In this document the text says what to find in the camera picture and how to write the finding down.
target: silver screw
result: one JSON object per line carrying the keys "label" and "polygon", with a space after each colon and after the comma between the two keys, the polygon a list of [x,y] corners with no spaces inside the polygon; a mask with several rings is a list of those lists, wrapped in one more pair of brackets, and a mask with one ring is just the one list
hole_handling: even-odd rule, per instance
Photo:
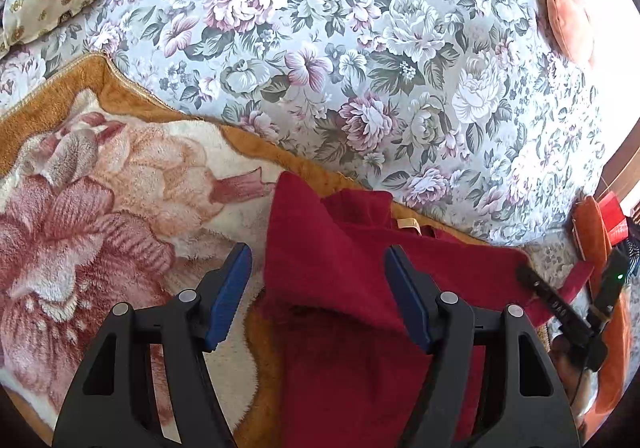
{"label": "silver screw", "polygon": [[444,303],[448,303],[450,305],[453,305],[455,303],[458,303],[458,295],[455,293],[452,293],[451,291],[445,291],[444,293],[442,293],[440,295],[440,299],[444,302]]}
{"label": "silver screw", "polygon": [[520,318],[524,314],[522,307],[514,303],[512,303],[510,306],[507,307],[507,311],[511,316],[515,316],[516,318]]}
{"label": "silver screw", "polygon": [[113,306],[113,309],[111,309],[111,312],[116,316],[122,316],[123,314],[126,314],[127,311],[129,311],[129,304],[126,302],[117,303]]}
{"label": "silver screw", "polygon": [[197,295],[193,289],[185,289],[178,295],[178,298],[181,302],[193,302]]}

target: blue gripper pad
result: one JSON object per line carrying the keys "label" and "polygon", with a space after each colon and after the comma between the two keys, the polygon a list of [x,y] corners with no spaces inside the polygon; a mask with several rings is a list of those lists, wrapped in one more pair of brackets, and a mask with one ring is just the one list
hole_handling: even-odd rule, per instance
{"label": "blue gripper pad", "polygon": [[[226,279],[211,306],[209,331],[205,337],[205,345],[212,351],[216,349],[220,342],[226,339],[242,298],[242,293],[251,276],[252,265],[251,249],[248,245],[243,244],[235,261],[228,267]],[[224,270],[226,268],[225,262],[221,269]]]}
{"label": "blue gripper pad", "polygon": [[409,274],[391,248],[385,253],[385,276],[396,298],[409,338],[424,352],[430,352],[429,315]]}

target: floral bed sheet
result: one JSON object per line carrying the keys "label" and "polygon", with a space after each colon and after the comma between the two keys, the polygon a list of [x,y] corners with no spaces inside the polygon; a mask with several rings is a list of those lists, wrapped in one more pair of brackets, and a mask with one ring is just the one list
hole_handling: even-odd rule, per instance
{"label": "floral bed sheet", "polygon": [[97,0],[0,62],[0,110],[89,50],[494,244],[558,229],[602,168],[596,87],[540,0]]}

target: plush blanket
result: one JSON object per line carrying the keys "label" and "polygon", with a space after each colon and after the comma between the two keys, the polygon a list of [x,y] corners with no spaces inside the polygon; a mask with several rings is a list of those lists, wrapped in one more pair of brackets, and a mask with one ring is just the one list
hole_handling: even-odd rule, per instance
{"label": "plush blanket", "polygon": [[[255,134],[175,112],[95,55],[28,96],[0,121],[0,136],[0,383],[41,436],[50,440],[115,303],[161,304],[241,240],[254,272],[206,363],[238,444],[277,446],[280,353],[273,325],[250,311],[274,182],[287,169],[320,196],[359,186]],[[392,214],[444,228],[404,206]],[[176,439],[159,349],[152,368],[165,435]]]}

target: red garment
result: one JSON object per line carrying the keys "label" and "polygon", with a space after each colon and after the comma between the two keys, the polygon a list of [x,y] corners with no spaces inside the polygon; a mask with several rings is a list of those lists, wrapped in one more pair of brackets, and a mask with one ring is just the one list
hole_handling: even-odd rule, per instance
{"label": "red garment", "polygon": [[[392,448],[430,363],[408,338],[383,271],[400,244],[419,271],[469,304],[525,305],[518,250],[396,230],[387,192],[343,190],[320,200],[280,176],[267,236],[264,310],[284,356],[282,448]],[[474,348],[458,437],[472,430],[484,349]]]}

